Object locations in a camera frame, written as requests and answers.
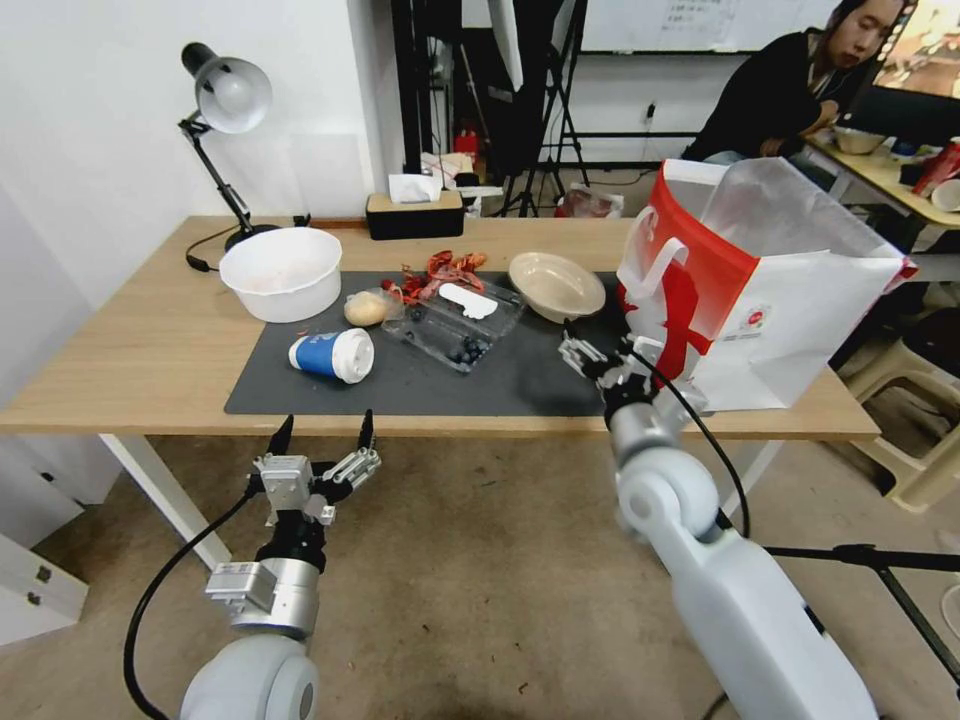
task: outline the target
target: wooden table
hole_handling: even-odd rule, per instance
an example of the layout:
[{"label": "wooden table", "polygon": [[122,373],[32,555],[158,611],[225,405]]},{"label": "wooden table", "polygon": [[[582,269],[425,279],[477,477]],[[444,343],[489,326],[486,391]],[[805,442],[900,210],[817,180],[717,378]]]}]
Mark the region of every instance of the wooden table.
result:
[{"label": "wooden table", "polygon": [[[185,538],[207,525],[144,435],[270,435],[280,416],[223,412],[263,324],[247,314],[215,273],[189,269],[184,249],[228,227],[230,219],[188,219],[2,412],[0,430],[98,433]],[[422,267],[433,253],[482,251],[485,269],[506,270],[519,252],[543,250],[595,271],[616,269],[629,220],[497,219],[467,221],[462,238],[374,242],[341,228],[344,270]],[[215,261],[219,240],[201,248]],[[762,440],[746,464],[752,485],[784,440],[869,440],[879,431],[844,385],[825,370],[789,410],[728,412],[710,418],[719,438]],[[359,417],[300,416],[298,435],[353,435]],[[532,437],[605,433],[602,418],[377,417],[381,436]],[[685,432],[695,434],[695,428]],[[734,504],[724,508],[731,510]],[[229,559],[215,535],[198,546],[210,566]]]},{"label": "wooden table", "polygon": [[824,135],[807,138],[807,147],[815,151],[837,171],[830,196],[840,200],[853,182],[860,182],[881,195],[901,215],[913,214],[928,225],[960,229],[960,213],[938,210],[929,200],[914,195],[911,188],[900,184],[900,165],[890,157],[885,146],[870,155],[848,155]]}]

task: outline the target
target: paper cup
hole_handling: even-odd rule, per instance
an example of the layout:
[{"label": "paper cup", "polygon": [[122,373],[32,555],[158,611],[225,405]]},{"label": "paper cup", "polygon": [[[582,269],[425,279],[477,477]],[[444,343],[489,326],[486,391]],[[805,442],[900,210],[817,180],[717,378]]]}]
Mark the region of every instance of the paper cup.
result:
[{"label": "paper cup", "polygon": [[326,375],[353,385],[373,368],[373,340],[366,330],[307,335],[290,346],[290,364],[297,370]]},{"label": "paper cup", "polygon": [[960,180],[946,180],[933,191],[930,201],[946,212],[960,212]]}]

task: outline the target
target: lamp base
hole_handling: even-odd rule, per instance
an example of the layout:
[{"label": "lamp base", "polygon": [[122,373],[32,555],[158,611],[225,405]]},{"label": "lamp base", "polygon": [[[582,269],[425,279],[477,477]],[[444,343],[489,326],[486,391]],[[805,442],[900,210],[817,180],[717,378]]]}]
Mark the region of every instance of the lamp base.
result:
[{"label": "lamp base", "polygon": [[243,242],[248,237],[253,237],[254,235],[257,235],[262,232],[267,232],[268,230],[279,230],[279,229],[280,229],[279,225],[254,225],[253,232],[247,232],[243,228],[240,228],[235,233],[233,233],[230,237],[227,238],[227,242],[224,243],[223,249],[225,251],[229,251],[230,248],[232,248],[238,242]]}]

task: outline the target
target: white stool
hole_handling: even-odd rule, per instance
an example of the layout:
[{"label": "white stool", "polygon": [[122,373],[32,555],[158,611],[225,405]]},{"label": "white stool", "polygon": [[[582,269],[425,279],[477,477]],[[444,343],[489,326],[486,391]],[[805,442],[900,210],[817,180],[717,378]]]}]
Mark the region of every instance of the white stool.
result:
[{"label": "white stool", "polygon": [[[951,308],[925,318],[903,340],[850,378],[850,392],[862,404],[886,387],[907,381],[934,405],[949,408],[953,413],[960,411],[960,392],[951,384],[957,380],[947,369],[953,370],[958,358],[955,351],[944,353],[945,343],[955,348],[960,342],[958,313]],[[892,473],[894,486],[888,497],[911,512],[924,512],[956,486],[960,474],[960,426],[919,458],[883,438],[852,444]]]}]

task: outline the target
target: red crayfish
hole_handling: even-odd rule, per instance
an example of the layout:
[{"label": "red crayfish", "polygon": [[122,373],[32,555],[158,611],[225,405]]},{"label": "red crayfish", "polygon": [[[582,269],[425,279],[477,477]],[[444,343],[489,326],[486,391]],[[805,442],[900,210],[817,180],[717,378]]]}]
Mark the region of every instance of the red crayfish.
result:
[{"label": "red crayfish", "polygon": [[409,265],[404,265],[402,285],[397,285],[393,280],[384,280],[380,286],[388,292],[399,293],[407,305],[429,300],[443,283],[448,282],[469,285],[483,292],[483,281],[474,273],[486,261],[487,256],[483,253],[468,253],[454,258],[452,251],[443,250],[427,261],[426,273],[416,273]]}]

